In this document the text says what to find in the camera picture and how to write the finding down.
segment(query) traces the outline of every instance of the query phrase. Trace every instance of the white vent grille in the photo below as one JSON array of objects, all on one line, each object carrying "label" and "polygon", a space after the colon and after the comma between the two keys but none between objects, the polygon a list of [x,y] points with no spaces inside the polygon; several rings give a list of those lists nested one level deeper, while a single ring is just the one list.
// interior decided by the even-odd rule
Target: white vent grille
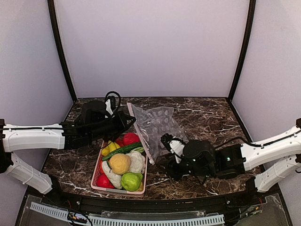
[{"label": "white vent grille", "polygon": [[[45,206],[39,203],[32,202],[31,210],[42,213],[44,215],[62,220],[67,220],[68,212],[66,210],[59,210],[56,208],[52,208],[49,206]],[[224,222],[224,215],[217,215],[211,217],[203,217],[203,218],[193,218],[193,219],[184,219],[184,220],[161,220],[161,221],[138,221],[138,220],[119,220],[119,219],[108,219],[108,218],[100,218],[88,216],[93,223],[93,226],[214,226],[221,225]]]}]

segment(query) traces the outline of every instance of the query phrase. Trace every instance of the black cable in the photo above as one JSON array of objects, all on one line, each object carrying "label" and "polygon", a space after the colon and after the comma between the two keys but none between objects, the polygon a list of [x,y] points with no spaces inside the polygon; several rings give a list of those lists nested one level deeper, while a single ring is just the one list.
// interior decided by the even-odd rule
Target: black cable
[{"label": "black cable", "polygon": [[241,211],[238,215],[236,215],[235,217],[229,219],[229,220],[225,220],[225,222],[228,222],[228,221],[233,221],[234,219],[240,217],[243,213],[245,213],[252,205],[249,205],[247,208],[245,208],[243,211]]},{"label": "black cable", "polygon": [[244,216],[242,216],[242,217],[240,217],[239,219],[235,219],[235,220],[229,220],[229,221],[227,221],[227,222],[238,222],[238,221],[240,221],[240,220],[242,220],[242,219],[244,219],[244,218],[248,218],[249,216],[252,216],[252,215],[254,215],[254,214],[256,214],[255,212],[256,212],[257,210],[253,210],[253,211],[251,211],[251,212],[248,212],[248,213],[246,213]]},{"label": "black cable", "polygon": [[72,208],[68,208],[68,207],[65,207],[65,206],[58,205],[58,204],[56,204],[54,201],[52,201],[51,199],[49,199],[48,197],[46,197],[46,196],[44,196],[44,195],[43,195],[43,197],[46,198],[46,199],[48,199],[51,203],[53,203],[53,204],[54,204],[55,206],[57,206],[57,207],[60,207],[60,208],[63,208],[63,209],[67,209],[67,210],[69,210],[69,211],[71,210],[71,211],[74,211],[75,213],[79,213],[79,214],[83,215],[83,216],[89,221],[90,225],[93,226],[92,221],[90,220],[90,218],[88,218],[88,216],[87,216],[86,214],[84,214],[84,213],[82,213],[82,212],[80,212],[80,211],[78,211],[78,210],[74,210],[74,209],[72,209]]},{"label": "black cable", "polygon": [[111,93],[116,94],[118,96],[118,99],[119,99],[118,105],[117,105],[116,109],[114,110],[113,114],[110,116],[112,118],[113,115],[115,115],[118,112],[118,110],[119,110],[119,108],[121,106],[121,96],[120,96],[120,94],[118,92],[110,91],[110,92],[107,93],[107,95],[105,95],[105,98],[104,98],[105,102],[107,101],[107,98],[108,98],[109,94],[111,94]]},{"label": "black cable", "polygon": [[68,218],[71,221],[71,224],[70,224],[70,222],[68,222],[68,224],[71,225],[71,226],[75,226],[73,218],[71,217],[71,214],[70,214],[69,210],[68,210],[68,214],[67,214],[67,220],[68,220]]},{"label": "black cable", "polygon": [[228,143],[230,143],[231,141],[234,141],[234,140],[242,140],[244,143],[246,143],[247,145],[252,146],[252,147],[265,147],[265,146],[274,144],[274,143],[276,143],[276,142],[278,142],[278,141],[281,141],[281,140],[284,140],[284,139],[293,137],[295,134],[298,134],[298,133],[300,133],[300,132],[301,132],[301,130],[299,130],[299,131],[297,131],[297,132],[295,132],[295,133],[293,133],[293,134],[287,135],[286,137],[282,137],[282,138],[279,138],[279,139],[277,139],[277,140],[273,140],[273,141],[267,142],[267,143],[262,144],[262,145],[256,145],[256,144],[250,143],[250,142],[246,141],[246,140],[245,140],[244,138],[242,138],[242,137],[235,137],[235,138],[232,138],[232,139],[230,139],[230,140],[228,140],[228,141],[226,141],[226,142],[224,142],[224,143],[222,143],[222,144],[216,146],[215,149],[218,149],[218,148],[220,148],[220,147],[222,147],[222,146],[224,146],[224,145],[226,145],[226,144],[228,144]]},{"label": "black cable", "polygon": [[113,142],[114,142],[114,141],[113,141],[113,140],[114,140],[114,137],[115,137],[115,136],[112,135],[112,136],[111,136],[111,140],[109,140],[110,142],[108,142],[106,146],[100,147],[100,149],[103,150],[104,148],[106,148],[107,146],[109,146],[111,143],[113,143]]},{"label": "black cable", "polygon": [[243,139],[242,137],[235,137],[235,138],[232,138],[232,139],[230,139],[230,140],[227,140],[226,142],[224,142],[224,143],[222,143],[222,144],[220,144],[220,145],[218,145],[218,146],[216,146],[216,147],[214,147],[215,149],[218,149],[218,148],[220,148],[220,147],[222,147],[222,146],[224,146],[224,145],[226,145],[226,144],[228,144],[228,143],[230,143],[230,142],[232,142],[232,141],[234,141],[234,140],[242,140],[244,143],[246,143],[246,144],[248,144],[248,143],[250,143],[250,142],[248,142],[248,141],[246,141],[245,139]]},{"label": "black cable", "polygon": [[181,156],[179,156],[176,152],[174,152],[174,155],[177,156],[179,159],[183,159]]},{"label": "black cable", "polygon": [[0,129],[0,130],[30,130],[30,129],[44,129],[44,130],[47,130],[47,129],[62,129],[63,128],[57,128],[57,127],[20,127],[20,128],[3,128],[3,129]]}]

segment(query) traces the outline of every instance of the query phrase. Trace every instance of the pink tray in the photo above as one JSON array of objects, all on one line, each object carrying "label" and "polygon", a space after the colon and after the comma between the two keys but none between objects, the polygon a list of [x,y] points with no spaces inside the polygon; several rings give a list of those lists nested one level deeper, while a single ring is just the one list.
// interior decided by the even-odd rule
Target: pink tray
[{"label": "pink tray", "polygon": [[146,172],[147,172],[147,156],[145,157],[145,173],[144,173],[144,182],[143,182],[143,191],[141,192],[129,192],[126,190],[119,190],[119,189],[112,189],[112,188],[105,188],[105,187],[98,187],[96,185],[97,179],[100,176],[100,162],[102,159],[102,149],[100,149],[99,155],[98,155],[98,159],[96,162],[96,166],[94,169],[94,173],[93,173],[93,177],[92,177],[92,181],[91,181],[91,187],[93,189],[99,190],[99,191],[104,191],[104,193],[106,194],[120,194],[120,195],[143,195],[143,193],[145,192],[145,184],[146,184]]}]

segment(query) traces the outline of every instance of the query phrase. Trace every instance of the yellow pepper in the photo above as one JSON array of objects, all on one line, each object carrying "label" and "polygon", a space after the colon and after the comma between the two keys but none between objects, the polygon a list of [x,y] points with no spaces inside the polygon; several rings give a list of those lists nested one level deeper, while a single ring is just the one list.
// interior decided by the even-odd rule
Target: yellow pepper
[{"label": "yellow pepper", "polygon": [[103,155],[103,156],[107,156],[109,153],[110,153],[110,150],[108,149],[108,147],[105,147],[105,148],[102,150],[102,155]]},{"label": "yellow pepper", "polygon": [[117,143],[112,142],[110,140],[109,140],[109,142],[110,143],[108,145],[108,149],[109,149],[110,153],[113,152],[113,151],[115,151],[116,149],[120,148],[120,146]]}]

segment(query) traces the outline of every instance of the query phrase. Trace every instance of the cucumber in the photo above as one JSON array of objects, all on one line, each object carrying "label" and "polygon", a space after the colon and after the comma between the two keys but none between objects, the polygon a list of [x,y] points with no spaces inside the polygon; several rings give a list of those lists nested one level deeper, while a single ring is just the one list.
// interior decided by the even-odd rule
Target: cucumber
[{"label": "cucumber", "polygon": [[138,143],[134,143],[128,146],[124,146],[121,148],[116,149],[115,151],[111,152],[110,154],[108,154],[107,156],[103,157],[103,161],[107,161],[109,160],[113,155],[115,154],[127,154],[130,151],[132,151],[133,149],[137,148],[137,147],[142,147],[141,142]]}]

